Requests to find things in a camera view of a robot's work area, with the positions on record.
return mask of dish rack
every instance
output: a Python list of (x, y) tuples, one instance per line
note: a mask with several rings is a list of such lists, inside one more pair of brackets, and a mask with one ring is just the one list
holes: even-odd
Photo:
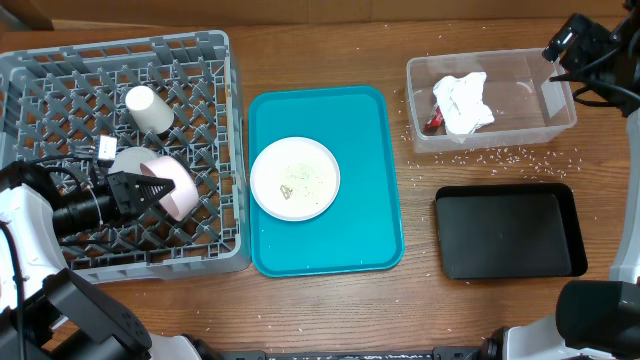
[[(176, 222), (157, 207), (120, 227), (60, 239), (63, 255), (90, 282), (171, 279), (238, 271), (251, 263), (240, 74), (221, 31), (192, 32), (0, 55), (0, 165), (72, 154), (100, 134), (118, 151), (144, 146), (191, 170), (200, 201)], [(124, 97), (145, 85), (173, 108), (166, 138), (141, 133)], [(84, 185), (89, 162), (55, 160)], [(63, 192), (75, 183), (53, 175)], [(66, 241), (105, 244), (66, 246)]]

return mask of blue tray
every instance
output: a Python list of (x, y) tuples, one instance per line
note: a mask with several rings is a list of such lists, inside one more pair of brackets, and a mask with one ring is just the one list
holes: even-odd
[(266, 93), (249, 107), (249, 163), (274, 141), (316, 140), (340, 166), (340, 190), (323, 214), (278, 220), (251, 196), (256, 268), (271, 277), (394, 267), (404, 235), (389, 122), (382, 94), (369, 86)]

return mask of clear plastic bin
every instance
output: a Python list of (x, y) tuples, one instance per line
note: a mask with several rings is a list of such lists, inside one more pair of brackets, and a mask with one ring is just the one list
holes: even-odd
[[(407, 107), (418, 153), (548, 142), (576, 124), (571, 90), (565, 82), (549, 82), (563, 74), (543, 49), (488, 51), (414, 58), (407, 64)], [(433, 86), (447, 75), (457, 78), (484, 71), (483, 101), (495, 122), (470, 135), (447, 135), (444, 126), (424, 133), (436, 98)]]

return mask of wooden table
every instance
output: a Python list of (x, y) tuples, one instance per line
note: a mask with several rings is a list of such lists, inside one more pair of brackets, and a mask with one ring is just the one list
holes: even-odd
[[(612, 27), (619, 19), (600, 21)], [(381, 272), (275, 280), (252, 266), (232, 274), (100, 288), (133, 310), (149, 331), (192, 334), (219, 350), (477, 345), (500, 326), (525, 325), (552, 313), (569, 279), (469, 284), (448, 280), (441, 269), (432, 200), (445, 185), (559, 181), (559, 176), (536, 173), (526, 163), (505, 165), (507, 169), (483, 164), (476, 161), (477, 152), (439, 158), (415, 154), (402, 136), (408, 125), (404, 89), (409, 59), (544, 47), (563, 23), (563, 19), (490, 20), (224, 29), (243, 72), (246, 106), (273, 90), (369, 84), (384, 94), (402, 204), (404, 258), (396, 268)], [(0, 46), (9, 51), (192, 30), (7, 33)], [(549, 155), (549, 161), (566, 171), (562, 181), (575, 191), (589, 258), (583, 278), (606, 279), (623, 227), (629, 176), (626, 121), (617, 110), (578, 106), (577, 113), (573, 129), (549, 144), (523, 148), (538, 157), (557, 154)], [(456, 156), (470, 159), (465, 164), (452, 162)], [(491, 175), (494, 169), (498, 172)], [(69, 331), (67, 327), (56, 338)]]

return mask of black tray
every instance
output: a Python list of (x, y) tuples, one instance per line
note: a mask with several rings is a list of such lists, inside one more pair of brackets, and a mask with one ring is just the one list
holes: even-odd
[(587, 256), (564, 184), (449, 186), (436, 194), (438, 235), (451, 279), (580, 276)]

